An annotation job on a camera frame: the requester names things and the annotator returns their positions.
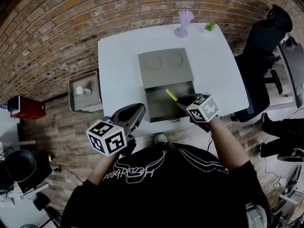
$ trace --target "black office chair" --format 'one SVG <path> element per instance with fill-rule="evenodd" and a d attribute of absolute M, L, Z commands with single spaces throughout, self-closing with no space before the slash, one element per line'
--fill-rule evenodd
<path fill-rule="evenodd" d="M 272 77 L 264 78 L 264 74 L 275 63 L 272 52 L 292 27 L 287 12 L 273 5 L 267 20 L 261 20 L 252 26 L 243 53 L 235 57 L 249 101 L 247 109 L 235 113 L 240 122 L 249 121 L 269 107 L 265 84 L 275 83 L 279 94 L 282 94 L 282 85 L 276 71 L 271 70 Z"/>

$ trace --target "circular indentation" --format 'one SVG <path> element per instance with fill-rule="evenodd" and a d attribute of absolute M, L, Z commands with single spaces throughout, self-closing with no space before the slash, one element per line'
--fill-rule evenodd
<path fill-rule="evenodd" d="M 152 71 L 155 71 L 162 66 L 162 61 L 159 56 L 148 57 L 144 63 L 147 69 Z"/>
<path fill-rule="evenodd" d="M 166 61 L 171 67 L 179 67 L 184 62 L 184 58 L 178 52 L 171 52 L 166 55 Z"/>

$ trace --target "green plant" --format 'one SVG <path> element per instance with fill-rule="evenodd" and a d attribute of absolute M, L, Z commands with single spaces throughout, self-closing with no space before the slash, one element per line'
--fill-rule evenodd
<path fill-rule="evenodd" d="M 207 25 L 205 26 L 205 29 L 207 31 L 213 31 L 216 27 L 217 23 L 216 22 L 209 22 L 207 23 Z"/>

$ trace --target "desk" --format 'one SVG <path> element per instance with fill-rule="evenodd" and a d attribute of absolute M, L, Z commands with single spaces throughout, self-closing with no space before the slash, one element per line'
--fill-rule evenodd
<path fill-rule="evenodd" d="M 139 66 L 138 54 L 169 48 L 185 48 L 194 76 L 196 93 L 214 95 L 221 116 L 248 108 L 243 80 L 229 45 L 217 26 L 213 32 L 204 30 L 205 23 L 187 27 L 188 36 L 178 38 L 174 30 L 179 24 L 137 29 L 98 41 L 98 64 L 104 114 L 147 99 Z M 190 125 L 188 117 L 179 122 L 149 122 L 149 112 L 134 136 L 164 132 Z"/>
<path fill-rule="evenodd" d="M 278 51 L 283 60 L 289 82 L 292 85 L 294 93 L 294 101 L 297 108 L 303 105 L 304 89 L 304 51 L 300 43 L 296 48 L 288 48 L 285 43 L 280 43 Z"/>

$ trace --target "black chair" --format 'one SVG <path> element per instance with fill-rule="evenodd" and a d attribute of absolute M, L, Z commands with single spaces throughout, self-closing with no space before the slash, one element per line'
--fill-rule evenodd
<path fill-rule="evenodd" d="M 292 27 L 287 12 L 273 5 L 267 20 L 261 20 L 252 26 L 243 53 L 235 57 L 249 101 L 247 109 L 235 113 L 240 122 L 254 118 L 269 107 L 265 84 L 275 83 L 279 94 L 282 94 L 282 85 L 276 71 L 271 70 L 270 78 L 264 78 L 264 74 L 275 63 L 272 52 Z"/>
<path fill-rule="evenodd" d="M 33 156 L 26 150 L 15 151 L 0 162 L 0 194 L 13 190 L 14 181 L 25 193 L 51 173 L 52 166 L 47 154 Z"/>

